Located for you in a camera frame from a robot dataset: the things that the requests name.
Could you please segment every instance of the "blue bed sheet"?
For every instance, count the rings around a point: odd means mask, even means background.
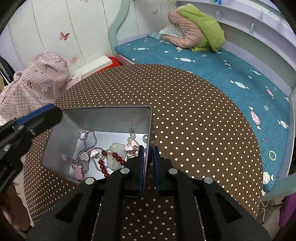
[[[263,190],[269,191],[280,169],[288,135],[287,96],[252,65],[229,51],[179,51],[176,46],[146,37],[117,46],[116,53],[136,64],[163,64],[207,80],[223,91],[243,112],[257,137]]]

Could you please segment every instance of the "red bead bracelet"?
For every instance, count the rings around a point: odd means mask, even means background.
[[[103,151],[101,152],[101,154],[102,154],[103,156],[107,156],[107,155],[108,155],[108,153],[107,153],[106,150],[103,150]],[[122,158],[121,158],[116,152],[113,152],[113,153],[112,153],[112,157],[113,157],[113,158],[116,158],[116,161],[120,162],[120,164],[121,164],[122,166],[124,166],[124,165],[126,164],[126,161],[125,161],[125,160],[122,160]],[[108,171],[107,171],[107,169],[106,169],[106,166],[104,165],[104,161],[103,161],[102,159],[100,159],[100,160],[98,161],[98,163],[100,164],[100,169],[101,169],[101,172],[104,174],[104,177],[105,177],[105,178],[108,178],[108,177],[110,176],[110,174],[108,173]]]

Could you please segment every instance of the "purple cloth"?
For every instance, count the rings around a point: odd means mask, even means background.
[[[288,220],[292,216],[295,209],[296,209],[296,193],[285,197],[284,204],[280,208],[279,226],[281,228],[287,224]]]

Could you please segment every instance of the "brown polka dot table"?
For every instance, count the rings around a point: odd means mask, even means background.
[[[161,156],[192,178],[212,177],[254,217],[262,189],[257,139],[238,107],[222,91],[189,72],[163,65],[104,70],[67,90],[62,109],[149,105]],[[36,222],[75,188],[41,165],[49,131],[33,140],[26,155],[25,194]],[[123,240],[174,240],[173,198],[158,197],[152,173],[145,196],[125,199]]]

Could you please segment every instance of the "butterfly sticker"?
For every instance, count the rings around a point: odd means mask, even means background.
[[[70,33],[67,33],[67,34],[63,34],[62,32],[61,32],[61,35],[60,35],[60,40],[67,40],[67,38],[69,37],[69,35],[70,35]]]

